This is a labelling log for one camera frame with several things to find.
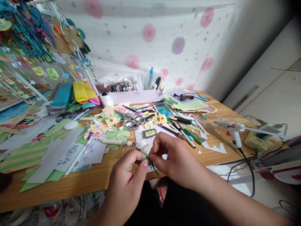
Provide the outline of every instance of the smartphone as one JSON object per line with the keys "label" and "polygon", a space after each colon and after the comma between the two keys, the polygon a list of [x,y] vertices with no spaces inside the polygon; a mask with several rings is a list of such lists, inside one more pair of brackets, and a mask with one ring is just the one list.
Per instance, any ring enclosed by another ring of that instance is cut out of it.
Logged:
{"label": "smartphone", "polygon": [[166,118],[173,117],[174,114],[172,111],[169,110],[169,108],[164,103],[155,103],[154,104],[161,115],[165,115]]}

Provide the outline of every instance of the scissors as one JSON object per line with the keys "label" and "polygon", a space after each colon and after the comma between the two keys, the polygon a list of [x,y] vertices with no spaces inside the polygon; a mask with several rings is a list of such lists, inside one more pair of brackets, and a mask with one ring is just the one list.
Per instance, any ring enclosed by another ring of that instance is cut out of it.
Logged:
{"label": "scissors", "polygon": [[[114,111],[117,112],[122,119],[124,119],[123,125],[126,128],[128,128],[129,130],[138,130],[139,127],[145,123],[144,117],[137,113],[125,114],[118,110],[114,110]],[[130,123],[134,124],[135,126],[133,128],[129,127],[129,126],[132,126],[132,125],[130,125]]]}

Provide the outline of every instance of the wooden table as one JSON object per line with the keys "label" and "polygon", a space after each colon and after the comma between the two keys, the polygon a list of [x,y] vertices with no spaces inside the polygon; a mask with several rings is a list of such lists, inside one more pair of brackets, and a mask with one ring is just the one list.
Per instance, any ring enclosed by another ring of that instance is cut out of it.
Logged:
{"label": "wooden table", "polygon": [[[193,149],[187,142],[185,142],[186,145],[192,151],[196,159],[204,166],[243,159],[238,150],[231,148],[232,140],[231,137],[226,136],[226,129],[216,128],[216,124],[210,123],[210,121],[225,119],[227,121],[233,121],[236,123],[244,123],[247,126],[252,126],[252,124],[206,93],[198,93],[201,96],[210,98],[211,101],[207,102],[207,104],[213,105],[218,109],[218,112],[208,115],[207,121],[200,118],[200,120],[207,125],[206,128],[211,129],[211,131],[207,129],[207,132],[210,134],[210,136],[208,136],[207,143],[210,147],[213,147],[214,145],[219,147],[219,143],[223,143],[228,154],[222,154],[205,149],[196,142],[194,142],[196,149]],[[96,109],[93,114],[99,113],[100,111],[101,109]],[[242,142],[245,139],[246,133],[247,131],[241,134]],[[128,140],[135,140],[133,132],[131,132],[131,136],[128,137]],[[21,179],[25,176],[25,170],[13,172],[12,183],[4,192],[0,194],[0,213],[106,189],[108,187],[109,176],[113,165],[128,149],[130,149],[130,147],[121,146],[116,151],[110,150],[108,154],[104,155],[102,163],[93,165],[90,170],[73,172],[67,177],[62,177],[59,181],[48,182],[21,193],[19,193],[19,191],[25,183],[25,181],[21,181]],[[251,157],[252,154],[254,154],[254,151],[246,147],[244,144],[242,150],[247,157]],[[164,176],[163,173],[160,171],[158,172],[160,174],[159,176],[154,171],[148,173],[146,180]]]}

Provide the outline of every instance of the electrical cord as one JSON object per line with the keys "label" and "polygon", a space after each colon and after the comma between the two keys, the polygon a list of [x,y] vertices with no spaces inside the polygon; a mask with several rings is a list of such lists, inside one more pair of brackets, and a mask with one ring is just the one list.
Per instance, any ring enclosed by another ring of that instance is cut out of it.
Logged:
{"label": "electrical cord", "polygon": [[296,215],[294,215],[293,213],[291,213],[290,211],[288,211],[283,205],[282,202],[286,202],[287,204],[291,205],[292,207],[294,207],[296,210],[298,210],[293,204],[289,203],[288,201],[285,201],[283,199],[279,200],[279,205],[287,212],[289,212],[291,215],[293,215],[295,218],[297,218]]}
{"label": "electrical cord", "polygon": [[231,175],[231,172],[232,172],[232,170],[233,170],[233,168],[234,167],[237,167],[238,165],[240,165],[240,164],[242,164],[242,163],[244,163],[245,161],[247,162],[247,164],[248,164],[248,166],[249,166],[249,168],[250,168],[250,170],[251,170],[251,174],[252,174],[252,189],[253,189],[253,191],[252,191],[252,194],[251,194],[251,198],[255,195],[255,176],[254,176],[254,172],[253,172],[253,170],[252,170],[252,167],[251,167],[251,164],[250,164],[250,162],[249,162],[249,160],[247,159],[247,157],[245,156],[245,154],[244,154],[244,152],[242,151],[242,149],[241,148],[238,148],[238,150],[241,152],[241,154],[244,156],[244,161],[242,161],[241,163],[239,163],[239,164],[237,164],[237,165],[235,165],[235,166],[233,166],[231,169],[230,169],[230,172],[229,172],[229,175],[228,175],[228,179],[227,179],[227,182],[229,183],[229,178],[230,178],[230,175]]}

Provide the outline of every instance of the black cable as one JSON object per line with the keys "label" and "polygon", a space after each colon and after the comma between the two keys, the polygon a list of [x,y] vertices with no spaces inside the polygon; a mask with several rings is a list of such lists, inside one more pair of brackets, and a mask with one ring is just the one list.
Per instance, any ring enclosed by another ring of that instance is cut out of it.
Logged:
{"label": "black cable", "polygon": [[242,151],[241,148],[238,148],[238,150],[242,153],[242,155],[244,156],[250,170],[251,170],[251,174],[252,174],[252,187],[253,187],[253,191],[252,191],[252,195],[250,196],[251,198],[255,195],[255,176],[254,176],[254,172],[252,170],[251,164],[249,162],[249,160],[247,159],[247,157],[245,156],[244,152]]}
{"label": "black cable", "polygon": [[279,205],[287,212],[289,212],[291,215],[293,215],[295,218],[297,218],[293,213],[291,213],[290,211],[288,211],[281,203],[282,202],[286,202],[287,204],[291,205],[292,207],[294,207],[295,209],[297,209],[294,205],[292,205],[291,203],[289,203],[288,201],[285,201],[283,199],[279,200]]}

